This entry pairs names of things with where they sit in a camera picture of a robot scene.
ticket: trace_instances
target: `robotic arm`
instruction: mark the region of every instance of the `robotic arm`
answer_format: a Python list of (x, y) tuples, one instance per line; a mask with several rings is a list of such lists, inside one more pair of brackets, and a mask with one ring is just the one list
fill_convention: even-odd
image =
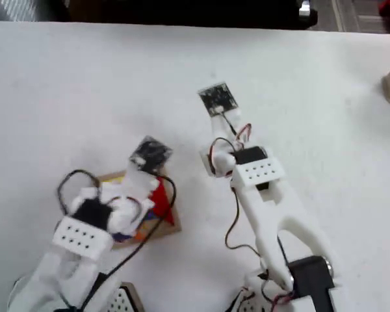
[(61, 203), (67, 214), (9, 311), (82, 311), (80, 307), (86, 312), (107, 311), (109, 300), (120, 287), (121, 270), (107, 276), (95, 291), (101, 258), (111, 250), (113, 234), (133, 236), (153, 207), (148, 197), (159, 185), (156, 172), (170, 154), (166, 146), (146, 137), (132, 154), (121, 184), (102, 183), (98, 187), (96, 178), (84, 170), (67, 175), (58, 188), (60, 199), (63, 184), (73, 174), (89, 175), (94, 187), (82, 188), (69, 207)]
[[(240, 109), (225, 84), (202, 90), (199, 95), (210, 114), (215, 137), (201, 151), (204, 165), (211, 176), (231, 177), (231, 189), (253, 228), (260, 254), (261, 269), (246, 276), (228, 311), (243, 311), (243, 306), (251, 311), (274, 311), (280, 304), (284, 305), (278, 311), (348, 311), (337, 256), (284, 179), (280, 162), (270, 148), (250, 140), (250, 124), (240, 126)], [(288, 263), (278, 238), (281, 230), (308, 245), (313, 256)], [(266, 295), (265, 286), (267, 293), (274, 294), (273, 299)]]

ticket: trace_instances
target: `cable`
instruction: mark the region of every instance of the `cable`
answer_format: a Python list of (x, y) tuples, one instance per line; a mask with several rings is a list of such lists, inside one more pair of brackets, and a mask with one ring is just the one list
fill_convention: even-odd
[(285, 249), (283, 248), (283, 245), (282, 245), (281, 240), (280, 240), (279, 237), (278, 237), (278, 244), (279, 244), (281, 253), (282, 253), (282, 255), (283, 255), (283, 258), (284, 258), (284, 260), (285, 260), (286, 266), (287, 266), (287, 264), (288, 264), (289, 262), (288, 262), (288, 260), (287, 260), (287, 256), (286, 256)]
[(278, 294), (276, 297), (274, 297), (270, 312), (276, 311), (276, 306), (279, 304), (280, 300), (283, 300), (280, 304), (287, 304), (289, 301), (292, 300), (292, 293), (290, 292), (289, 294)]
[(268, 275), (269, 275), (269, 273), (268, 273), (268, 269), (267, 269), (267, 270), (266, 270), (266, 277), (265, 277), (265, 280), (263, 281), (263, 283), (261, 284), (260, 290), (261, 290), (261, 294), (262, 294), (263, 298), (264, 298), (268, 303), (272, 304), (272, 303), (273, 303), (273, 300), (270, 299), (270, 298), (265, 294), (265, 287), (266, 287), (266, 285), (267, 285), (267, 283), (268, 283)]
[(229, 234), (231, 233), (231, 231), (233, 230), (233, 228), (235, 227), (235, 225), (237, 224), (238, 220), (239, 220), (239, 216), (240, 216), (240, 203), (239, 203), (239, 198), (237, 197), (237, 193), (235, 192), (235, 189), (234, 188), (231, 188), (231, 191), (234, 193), (234, 196), (235, 196), (235, 202), (237, 203), (237, 212), (235, 214), (235, 219), (232, 223), (232, 225), (230, 225), (227, 233), (226, 233), (226, 238), (225, 238), (225, 244), (226, 244), (226, 247), (230, 250), (236, 250), (236, 249), (239, 249), (239, 248), (242, 248), (242, 247), (247, 247), (249, 249), (251, 249), (251, 251), (253, 251), (257, 256), (260, 257), (260, 253), (255, 250), (253, 247), (251, 247), (249, 244), (241, 244), (241, 245), (237, 245), (237, 246), (229, 246), (228, 245), (228, 236)]
[(13, 300), (13, 296), (14, 296), (14, 292), (16, 291), (18, 285), (21, 283), (22, 280), (24, 280), (25, 278), (29, 277), (29, 274), (24, 274), (22, 276), (20, 276), (14, 283), (13, 283), (13, 288), (12, 290), (10, 291), (10, 294), (8, 294), (8, 298), (7, 298), (7, 310), (8, 311), (10, 309), (10, 304), (12, 303), (12, 300)]
[(233, 148), (233, 151), (236, 152), (237, 150), (235, 149), (234, 145), (226, 138), (223, 138), (223, 137), (218, 137), (216, 138), (215, 140), (213, 140), (213, 142), (211, 143), (211, 146), (209, 147), (209, 153), (208, 153), (208, 163), (209, 163), (209, 167), (211, 169), (211, 172), (213, 173), (213, 175), (215, 176), (215, 173), (216, 173), (216, 170), (215, 170), (215, 167), (214, 167), (214, 164), (213, 164), (213, 150), (214, 150), (214, 146), (215, 144), (219, 141), (219, 140), (223, 140), (225, 142), (227, 142), (232, 148)]
[(62, 198), (62, 188), (65, 185), (65, 183), (68, 182), (68, 180), (71, 179), (71, 177), (74, 176), (75, 174), (84, 174), (84, 175), (88, 176), (92, 180), (94, 186), (97, 188), (97, 198), (100, 199), (101, 190), (99, 189), (98, 179), (93, 174), (91, 174), (90, 172), (88, 172), (86, 170), (76, 169), (76, 170), (68, 173), (66, 175), (66, 177), (62, 180), (62, 182), (59, 183), (59, 186), (57, 188), (57, 196), (58, 196), (58, 201), (60, 204), (60, 209), (62, 210), (62, 213), (64, 215), (68, 214), (68, 207), (66, 206), (66, 204), (64, 203), (64, 200)]
[(248, 130), (247, 140), (245, 140), (244, 142), (248, 142), (250, 140), (250, 135), (252, 133), (252, 125), (250, 123), (247, 123), (243, 128), (241, 128), (241, 130), (235, 135), (235, 140), (240, 140), (240, 136), (242, 135), (243, 132), (245, 132), (246, 129)]
[(160, 224), (163, 222), (163, 220), (169, 215), (169, 212), (170, 210), (172, 209), (172, 207), (174, 206), (175, 204), (175, 201), (176, 201), (176, 185), (174, 183), (174, 181), (169, 178), (169, 177), (166, 177), (165, 175), (159, 175), (159, 174), (153, 174), (153, 176), (155, 177), (159, 177), (163, 180), (166, 180), (167, 182), (169, 182), (173, 188), (173, 193), (172, 193), (172, 199), (170, 200), (170, 203), (169, 203), (169, 208), (167, 210), (165, 210), (165, 212), (161, 215), (161, 218), (159, 219), (159, 221), (152, 227), (152, 229), (150, 230), (150, 232), (146, 235), (146, 237), (142, 240), (142, 242), (123, 260), (121, 261), (120, 263), (118, 263), (118, 265), (113, 268), (106, 276), (105, 276), (105, 279), (103, 280), (103, 282), (97, 287), (97, 289), (93, 292), (93, 294), (88, 294), (88, 296), (85, 298), (84, 300), (84, 303), (80, 309), (80, 311), (85, 311), (85, 308), (86, 308), (86, 305), (91, 301), (92, 297), (94, 294), (97, 293), (98, 289), (104, 284), (105, 281), (107, 281), (114, 273), (116, 273), (119, 269), (121, 269), (122, 266), (124, 266), (131, 258), (133, 258), (138, 252), (140, 249), (143, 248), (143, 246), (148, 242), (148, 240), (150, 239), (150, 237), (155, 233), (155, 231), (157, 230), (157, 228), (160, 226)]
[(224, 112), (221, 113), (222, 117), (224, 117), (224, 119), (226, 120), (230, 130), (231, 130), (231, 133), (233, 133), (234, 135), (237, 135), (237, 132), (236, 130), (234, 129), (233, 125), (231, 124), (231, 122), (229, 122), (229, 120), (227, 119), (227, 116), (224, 114)]

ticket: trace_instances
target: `black wire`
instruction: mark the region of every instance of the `black wire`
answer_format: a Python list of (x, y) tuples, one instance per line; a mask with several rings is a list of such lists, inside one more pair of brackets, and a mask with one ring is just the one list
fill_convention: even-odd
[(288, 262), (288, 260), (287, 260), (287, 256), (286, 256), (285, 249), (283, 248), (283, 245), (282, 245), (281, 240), (280, 240), (279, 237), (278, 237), (278, 244), (279, 244), (281, 253), (283, 254), (283, 258), (284, 258), (284, 260), (285, 260), (285, 263), (286, 263), (286, 265), (287, 265), (289, 262)]
[(272, 299), (270, 299), (266, 294), (265, 294), (265, 287), (266, 287), (266, 285), (267, 285), (267, 283), (268, 283), (268, 270), (266, 270), (266, 277), (265, 277), (265, 280), (264, 280), (264, 282), (263, 282), (263, 284), (261, 284), (261, 295), (263, 296), (263, 298), (268, 302), (268, 303), (270, 303), (270, 304), (272, 304), (273, 303), (273, 300)]
[(64, 215), (68, 214), (68, 207), (66, 206), (66, 204), (64, 203), (64, 200), (62, 198), (62, 188), (65, 185), (65, 183), (68, 182), (68, 180), (71, 179), (71, 177), (74, 176), (75, 174), (84, 174), (84, 175), (88, 176), (92, 180), (94, 186), (97, 188), (97, 198), (98, 199), (100, 198), (101, 190), (99, 189), (98, 179), (93, 174), (91, 174), (90, 172), (88, 172), (86, 170), (76, 169), (76, 170), (68, 173), (66, 175), (66, 177), (62, 180), (62, 182), (59, 183), (59, 186), (57, 188), (57, 196), (58, 196), (58, 201), (60, 204), (60, 209), (62, 210), (62, 213)]
[(226, 120), (229, 128), (231, 129), (231, 132), (234, 134), (234, 135), (237, 135), (237, 132), (236, 130), (234, 129), (233, 125), (231, 124), (231, 122), (229, 122), (229, 120), (227, 119), (227, 116), (224, 114), (224, 112), (221, 113), (222, 117), (224, 117), (224, 119)]
[(233, 151), (234, 153), (237, 151), (234, 147), (234, 145), (226, 138), (223, 138), (221, 136), (219, 136), (218, 138), (215, 138), (213, 140), (213, 142), (211, 143), (210, 147), (209, 147), (209, 153), (208, 153), (208, 162), (209, 162), (209, 168), (211, 169), (211, 172), (213, 173), (213, 175), (215, 175), (215, 167), (213, 165), (213, 148), (214, 148), (214, 145), (219, 141), (219, 140), (223, 140), (223, 141), (226, 141), (232, 148), (233, 148)]
[(172, 199), (170, 200), (169, 208), (164, 212), (164, 214), (161, 215), (161, 218), (159, 219), (159, 221), (157, 221), (157, 223), (152, 227), (152, 229), (146, 235), (146, 237), (142, 240), (142, 242), (123, 261), (118, 263), (118, 265), (115, 268), (113, 268), (105, 276), (103, 282), (101, 284), (99, 284), (99, 287), (97, 287), (97, 289), (93, 292), (93, 294), (90, 293), (85, 298), (85, 301), (84, 301), (80, 311), (85, 311), (86, 305), (89, 303), (89, 301), (91, 301), (93, 295), (97, 293), (98, 289), (104, 284), (104, 282), (107, 281), (119, 269), (121, 269), (121, 267), (124, 266), (126, 264), (126, 262), (128, 262), (131, 258), (133, 258), (139, 252), (139, 250), (143, 248), (143, 246), (148, 242), (150, 237), (155, 233), (155, 231), (160, 226), (160, 224), (163, 222), (163, 220), (169, 215), (170, 210), (174, 206), (175, 201), (176, 201), (176, 185), (175, 185), (174, 181), (172, 179), (170, 179), (169, 177), (166, 177), (165, 175), (164, 176), (163, 175), (159, 175), (159, 174), (153, 174), (153, 175), (156, 176), (156, 177), (159, 177), (159, 178), (161, 178), (163, 180), (167, 180), (167, 182), (169, 182), (171, 184), (172, 188), (173, 188)]
[(236, 249), (239, 249), (239, 248), (243, 248), (243, 247), (247, 247), (249, 249), (251, 249), (256, 255), (258, 255), (260, 257), (260, 253), (255, 250), (253, 247), (251, 247), (249, 244), (241, 244), (241, 245), (237, 245), (237, 246), (229, 246), (228, 245), (228, 236), (229, 234), (231, 233), (231, 231), (233, 230), (233, 228), (235, 227), (235, 225), (237, 224), (238, 220), (239, 220), (239, 216), (240, 216), (240, 203), (239, 203), (239, 198), (237, 196), (237, 193), (235, 192), (235, 189), (234, 188), (231, 188), (231, 191), (234, 193), (234, 196), (235, 196), (235, 201), (237, 203), (237, 212), (235, 214), (235, 219), (232, 223), (232, 225), (230, 225), (227, 233), (226, 233), (226, 238), (225, 238), (225, 244), (226, 244), (226, 247), (230, 250), (236, 250)]

